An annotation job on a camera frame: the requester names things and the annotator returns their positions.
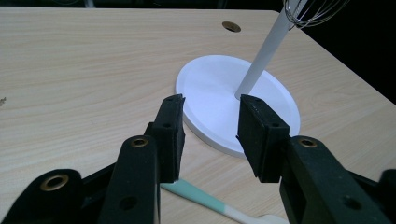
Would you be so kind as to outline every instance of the white pole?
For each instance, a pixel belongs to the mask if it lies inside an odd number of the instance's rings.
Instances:
[[[304,7],[307,0],[289,0],[290,12],[298,7]],[[285,38],[290,28],[290,21],[286,16],[285,7],[283,7],[279,16],[277,17],[270,33],[265,38],[262,47],[259,50],[256,58],[247,71],[242,80],[238,90],[236,90],[235,97],[239,100],[241,94],[249,94],[264,71],[267,64],[271,61],[280,43]]]

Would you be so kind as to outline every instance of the white circular base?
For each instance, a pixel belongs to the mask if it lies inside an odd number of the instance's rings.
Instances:
[[[236,139],[239,100],[235,98],[251,63],[230,56],[208,55],[187,63],[177,77],[176,93],[186,97],[184,121],[204,142],[239,158],[244,150]],[[300,131],[300,114],[286,88],[264,71],[249,95],[265,101],[290,126]]]

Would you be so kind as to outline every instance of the wire whisk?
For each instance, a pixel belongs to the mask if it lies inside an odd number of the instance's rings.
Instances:
[[[297,0],[297,6],[291,7],[290,0],[283,0],[283,6],[292,29],[296,26],[299,29],[316,26],[329,20],[344,6],[349,0]]]

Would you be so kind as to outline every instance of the white stand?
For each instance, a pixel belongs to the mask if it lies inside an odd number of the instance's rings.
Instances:
[[[292,1],[292,8],[296,8],[299,1]],[[176,93],[186,97],[184,120],[204,142],[222,152],[245,158],[236,139],[241,94],[263,99],[289,124],[290,136],[298,134],[297,105],[286,88],[264,70],[289,28],[283,8],[253,63],[230,56],[208,55],[182,68],[177,77]]]

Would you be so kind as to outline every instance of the table surface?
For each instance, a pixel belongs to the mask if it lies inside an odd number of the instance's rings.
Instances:
[[[273,11],[0,8],[0,218],[30,184],[58,168],[83,177],[142,134],[180,69],[211,54],[252,62]],[[224,21],[242,31],[230,32]],[[290,91],[301,135],[375,181],[396,167],[396,106],[302,31],[266,69]],[[180,176],[252,216],[286,217],[278,184],[208,146],[187,126]],[[163,223],[233,223],[162,189]]]

